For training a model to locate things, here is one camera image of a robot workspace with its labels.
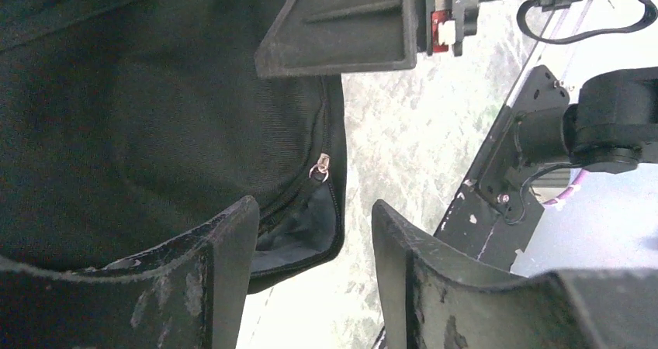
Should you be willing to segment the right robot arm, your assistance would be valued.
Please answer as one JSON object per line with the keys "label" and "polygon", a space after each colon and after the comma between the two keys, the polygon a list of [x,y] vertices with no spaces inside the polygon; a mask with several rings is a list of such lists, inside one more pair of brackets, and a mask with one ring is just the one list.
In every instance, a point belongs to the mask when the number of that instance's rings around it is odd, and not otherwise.
{"label": "right robot arm", "polygon": [[[498,0],[286,0],[255,54],[263,78],[396,71],[417,54],[462,54],[480,4]],[[524,0],[517,24],[531,36],[531,9],[582,0]],[[657,160],[657,70],[621,70],[589,80],[559,156],[591,171],[620,173]]]}

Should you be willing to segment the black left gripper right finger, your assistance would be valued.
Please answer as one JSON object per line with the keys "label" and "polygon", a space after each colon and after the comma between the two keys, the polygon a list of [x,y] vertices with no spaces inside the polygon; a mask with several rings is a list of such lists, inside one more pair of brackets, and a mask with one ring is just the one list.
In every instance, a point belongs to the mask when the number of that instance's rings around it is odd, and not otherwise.
{"label": "black left gripper right finger", "polygon": [[524,278],[450,247],[381,200],[372,242],[388,348],[657,346],[652,269]]}

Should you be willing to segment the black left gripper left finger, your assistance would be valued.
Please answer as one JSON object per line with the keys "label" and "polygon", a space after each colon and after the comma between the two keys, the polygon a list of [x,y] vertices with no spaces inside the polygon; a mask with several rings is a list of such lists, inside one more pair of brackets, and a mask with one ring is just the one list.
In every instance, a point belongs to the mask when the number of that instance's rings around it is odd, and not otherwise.
{"label": "black left gripper left finger", "polygon": [[3,348],[233,348],[248,292],[258,204],[105,268],[1,261]]}

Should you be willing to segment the black student backpack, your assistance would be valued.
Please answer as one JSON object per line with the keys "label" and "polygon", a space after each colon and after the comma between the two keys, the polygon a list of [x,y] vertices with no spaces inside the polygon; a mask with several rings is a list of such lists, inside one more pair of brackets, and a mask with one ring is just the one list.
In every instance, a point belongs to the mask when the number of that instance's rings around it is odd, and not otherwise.
{"label": "black student backpack", "polygon": [[256,293],[344,237],[338,76],[260,79],[285,0],[1,0],[1,254],[102,268],[255,198]]}

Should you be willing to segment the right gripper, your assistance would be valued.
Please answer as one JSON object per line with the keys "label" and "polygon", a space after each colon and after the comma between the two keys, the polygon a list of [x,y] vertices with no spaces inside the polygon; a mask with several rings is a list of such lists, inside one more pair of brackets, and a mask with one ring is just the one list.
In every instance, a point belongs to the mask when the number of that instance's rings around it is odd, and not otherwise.
{"label": "right gripper", "polygon": [[462,55],[480,0],[286,0],[255,53],[261,78],[407,70]]}

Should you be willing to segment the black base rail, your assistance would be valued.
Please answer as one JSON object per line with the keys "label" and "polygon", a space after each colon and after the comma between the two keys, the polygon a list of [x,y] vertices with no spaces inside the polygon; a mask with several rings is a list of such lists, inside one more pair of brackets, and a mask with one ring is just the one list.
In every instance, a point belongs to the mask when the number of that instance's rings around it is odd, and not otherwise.
{"label": "black base rail", "polygon": [[522,187],[538,170],[569,160],[563,115],[569,96],[544,65],[516,84],[445,212],[435,237],[508,271],[544,212]]}

